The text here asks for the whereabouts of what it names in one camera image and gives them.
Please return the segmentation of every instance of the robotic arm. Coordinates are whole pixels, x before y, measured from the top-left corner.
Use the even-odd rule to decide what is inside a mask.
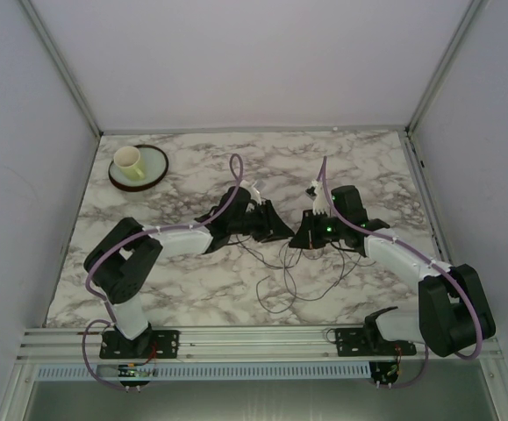
[[[343,241],[361,256],[382,264],[419,295],[418,308],[402,310],[393,306],[365,318],[365,336],[371,348],[377,349],[384,341],[404,340],[425,343],[434,353],[445,357],[476,343],[472,317],[454,287],[431,264],[423,262],[396,241],[384,239],[395,239],[397,235],[382,220],[368,219],[355,186],[332,190],[334,207],[352,225],[383,236],[356,231],[339,218],[328,216],[318,183],[307,193],[314,197],[313,209],[304,211],[302,224],[290,241],[290,247],[315,249]],[[477,272],[468,265],[453,267],[445,262],[433,262],[455,278],[464,290],[480,321],[483,338],[493,336],[496,326]]]
[[[218,206],[196,219],[206,221],[223,207],[232,194],[230,188]],[[89,254],[84,262],[87,271],[116,244],[147,228],[133,218],[124,218]],[[123,248],[131,253],[126,258],[117,251],[105,260],[94,273],[93,281],[107,296],[111,315],[116,321],[113,344],[126,358],[139,358],[154,341],[154,332],[142,309],[139,291],[158,258],[189,254],[213,253],[226,246],[233,234],[251,235],[266,243],[287,239],[294,232],[279,218],[269,200],[261,200],[260,193],[249,182],[241,182],[230,205],[209,224],[200,228],[163,231],[145,235]]]

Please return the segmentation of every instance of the yellow cup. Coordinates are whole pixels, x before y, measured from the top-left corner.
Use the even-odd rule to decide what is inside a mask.
[[[113,155],[113,163],[119,170],[133,182],[144,180],[147,175],[145,162],[140,150],[134,146],[123,146]]]

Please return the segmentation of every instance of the saucer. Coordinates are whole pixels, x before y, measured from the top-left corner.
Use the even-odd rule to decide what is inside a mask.
[[[138,145],[145,162],[147,176],[143,180],[129,180],[111,161],[108,174],[110,182],[123,191],[143,191],[158,184],[168,172],[168,156],[156,146]]]

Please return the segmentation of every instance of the white wall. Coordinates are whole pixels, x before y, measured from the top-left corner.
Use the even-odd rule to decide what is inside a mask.
[[[418,130],[458,261],[478,269],[508,362],[508,0],[491,0]]]
[[[406,125],[469,0],[32,0],[103,130]]]
[[[19,6],[0,0],[0,400],[47,312],[95,144]]]

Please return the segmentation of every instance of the white marble tabletop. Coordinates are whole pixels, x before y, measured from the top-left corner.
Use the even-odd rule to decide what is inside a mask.
[[[121,146],[148,144],[169,157],[166,178],[154,188],[126,193],[113,187],[107,169]],[[101,302],[83,286],[87,254],[123,217],[143,225],[186,222],[206,213],[233,185],[231,153],[245,163],[245,177],[265,182],[262,195],[295,231],[302,211],[311,208],[304,194],[328,155],[330,188],[353,184],[361,192],[370,218],[392,225],[401,237],[433,254],[431,235],[420,208],[400,140],[395,132],[269,132],[104,137],[97,152],[68,256],[47,316],[48,327],[82,327],[106,318]],[[282,242],[247,244],[267,262],[279,264]],[[347,260],[346,270],[354,263]],[[297,294],[321,295],[340,276],[337,251],[310,251],[290,270]],[[291,295],[283,271],[265,268],[237,246],[203,256],[159,259],[141,290],[153,325],[286,325],[361,322],[392,303],[416,300],[393,274],[361,259],[359,266],[323,299],[295,301],[280,314],[257,301],[256,283],[271,310],[286,308]]]

